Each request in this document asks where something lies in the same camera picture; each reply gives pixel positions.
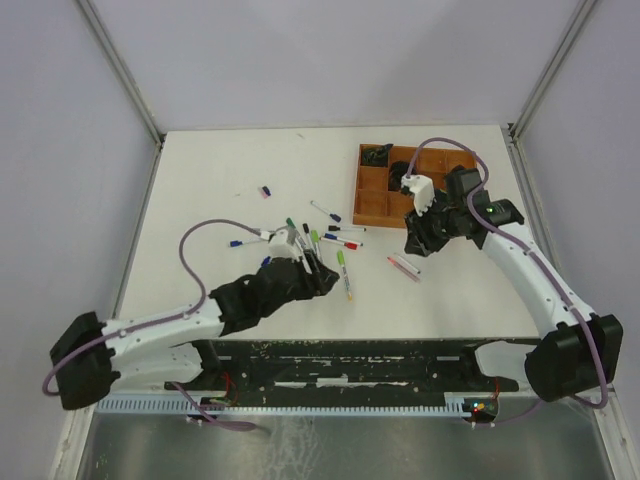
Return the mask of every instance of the robotic arm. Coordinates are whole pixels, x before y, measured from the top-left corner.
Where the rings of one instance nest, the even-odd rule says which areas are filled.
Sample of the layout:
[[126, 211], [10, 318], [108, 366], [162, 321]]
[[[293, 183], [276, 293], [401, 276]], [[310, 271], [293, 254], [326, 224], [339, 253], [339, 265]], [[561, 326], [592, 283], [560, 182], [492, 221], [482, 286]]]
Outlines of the robotic arm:
[[500, 341], [479, 347], [480, 371], [529, 383], [547, 402], [611, 382], [622, 341], [620, 322], [613, 315], [598, 316], [569, 288], [516, 207], [509, 200], [490, 200], [476, 168], [458, 167], [445, 180], [446, 193], [434, 190], [427, 177], [402, 178], [402, 191], [415, 205], [405, 216], [405, 252], [426, 257], [452, 238], [472, 240], [511, 281], [542, 339], [537, 346]]
[[[80, 315], [50, 352], [59, 367], [63, 408], [86, 407], [114, 390], [189, 382], [203, 371], [206, 342], [201, 340], [252, 328], [285, 303], [326, 295], [339, 276], [303, 250], [297, 235], [288, 227], [276, 231], [269, 240], [269, 264], [211, 291], [191, 314], [193, 305], [132, 320], [100, 322], [95, 312]], [[96, 344], [61, 363], [91, 342]]]

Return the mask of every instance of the brown organizer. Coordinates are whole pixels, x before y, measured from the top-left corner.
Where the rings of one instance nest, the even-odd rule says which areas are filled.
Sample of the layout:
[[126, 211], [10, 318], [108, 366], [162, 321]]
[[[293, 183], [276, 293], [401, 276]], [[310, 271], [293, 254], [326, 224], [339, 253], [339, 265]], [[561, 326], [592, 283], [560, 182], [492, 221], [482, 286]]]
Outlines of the brown organizer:
[[[362, 165], [362, 151], [381, 145], [360, 145], [358, 176], [356, 180], [353, 223], [373, 227], [405, 228], [404, 215], [413, 209], [413, 199], [389, 190], [389, 168], [396, 162], [409, 162], [415, 147], [396, 147], [389, 152], [386, 167]], [[423, 148], [416, 161], [416, 172], [433, 180], [433, 186], [445, 189], [444, 176], [454, 167], [473, 168], [476, 162], [470, 153], [462, 150]]]

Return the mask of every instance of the gray floor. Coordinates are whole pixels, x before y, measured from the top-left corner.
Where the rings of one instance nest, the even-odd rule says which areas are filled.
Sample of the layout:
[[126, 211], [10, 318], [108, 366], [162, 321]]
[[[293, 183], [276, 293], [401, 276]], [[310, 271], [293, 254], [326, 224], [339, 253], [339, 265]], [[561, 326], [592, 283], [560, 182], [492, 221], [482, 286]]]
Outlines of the gray floor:
[[[504, 418], [530, 400], [501, 401]], [[593, 414], [575, 402], [471, 430], [455, 419], [259, 416], [235, 433], [180, 416], [96, 414], [81, 479], [613, 479]]]

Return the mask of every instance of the white wall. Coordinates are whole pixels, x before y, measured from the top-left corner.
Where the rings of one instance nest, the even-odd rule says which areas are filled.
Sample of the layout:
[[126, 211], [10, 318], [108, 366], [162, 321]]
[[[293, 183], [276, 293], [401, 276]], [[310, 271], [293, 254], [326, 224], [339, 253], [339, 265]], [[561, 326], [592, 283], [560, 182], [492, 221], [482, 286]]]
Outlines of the white wall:
[[64, 413], [40, 393], [76, 315], [107, 315], [153, 159], [71, 0], [0, 7], [0, 478], [46, 478]]
[[625, 328], [614, 385], [640, 447], [640, 2], [601, 2], [524, 145], [562, 268]]
[[165, 131], [505, 123], [577, 0], [95, 0]]

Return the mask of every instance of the tabletop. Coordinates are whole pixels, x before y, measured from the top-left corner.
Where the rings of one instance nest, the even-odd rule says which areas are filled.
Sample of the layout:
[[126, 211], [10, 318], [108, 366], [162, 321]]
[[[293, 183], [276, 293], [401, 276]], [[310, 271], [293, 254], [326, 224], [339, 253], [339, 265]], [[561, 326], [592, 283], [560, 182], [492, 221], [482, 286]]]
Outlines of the tabletop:
[[[192, 225], [227, 218], [275, 229], [291, 217], [322, 233], [331, 224], [310, 205], [326, 206], [349, 223], [360, 144], [417, 146], [429, 137], [462, 142], [487, 163], [493, 200], [523, 202], [497, 125], [289, 128], [182, 131], [167, 135], [131, 264], [120, 317], [170, 310], [197, 299], [198, 290], [178, 259], [178, 242]], [[451, 148], [433, 144], [434, 148]], [[271, 197], [264, 199], [259, 187]], [[344, 250], [354, 299], [342, 280], [326, 297], [287, 304], [250, 330], [227, 338], [374, 339], [532, 337], [537, 330], [524, 304], [473, 242], [459, 238], [428, 258], [411, 257], [421, 270], [414, 283], [386, 257], [402, 252], [406, 231], [367, 228], [344, 232], [364, 243]], [[187, 261], [208, 290], [255, 273], [266, 242], [230, 248], [250, 234], [211, 225], [187, 241]], [[325, 263], [340, 271], [337, 246], [321, 243]]]

